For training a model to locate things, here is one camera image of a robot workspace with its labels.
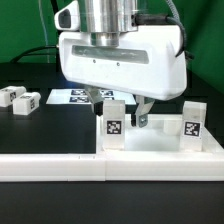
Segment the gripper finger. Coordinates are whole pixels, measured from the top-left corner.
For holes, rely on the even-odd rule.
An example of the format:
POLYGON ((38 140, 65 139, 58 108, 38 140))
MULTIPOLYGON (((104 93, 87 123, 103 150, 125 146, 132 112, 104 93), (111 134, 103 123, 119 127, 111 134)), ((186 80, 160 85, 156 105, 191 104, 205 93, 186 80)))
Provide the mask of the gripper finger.
POLYGON ((131 115, 131 125, 133 127, 143 128, 148 124, 148 113, 151 110, 155 100, 144 96, 135 96, 137 103, 136 111, 131 115))
POLYGON ((97 116, 102 116, 104 99, 100 94, 100 90, 97 87, 89 85, 85 85, 84 90, 91 102, 92 112, 97 116))

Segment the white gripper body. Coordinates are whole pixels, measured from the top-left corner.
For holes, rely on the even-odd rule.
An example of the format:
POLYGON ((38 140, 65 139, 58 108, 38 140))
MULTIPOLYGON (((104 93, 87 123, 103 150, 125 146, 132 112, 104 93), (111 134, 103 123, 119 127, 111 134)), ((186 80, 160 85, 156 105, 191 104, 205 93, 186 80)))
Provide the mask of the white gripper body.
POLYGON ((115 48, 91 45, 87 33, 64 32, 59 38, 67 80, 156 100, 176 98, 186 89, 180 46, 181 31, 175 25, 140 26, 121 34, 115 48))

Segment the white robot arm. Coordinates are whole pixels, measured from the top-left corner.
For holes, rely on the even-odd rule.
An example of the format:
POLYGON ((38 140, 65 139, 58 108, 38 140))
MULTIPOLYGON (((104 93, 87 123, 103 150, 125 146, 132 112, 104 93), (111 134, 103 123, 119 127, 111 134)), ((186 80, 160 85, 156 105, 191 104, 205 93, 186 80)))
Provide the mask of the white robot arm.
POLYGON ((143 14, 137 0, 73 0, 55 25, 62 72, 85 85, 99 115, 101 88, 136 96, 132 120, 139 127, 156 100, 186 89, 186 33, 176 15, 143 14))

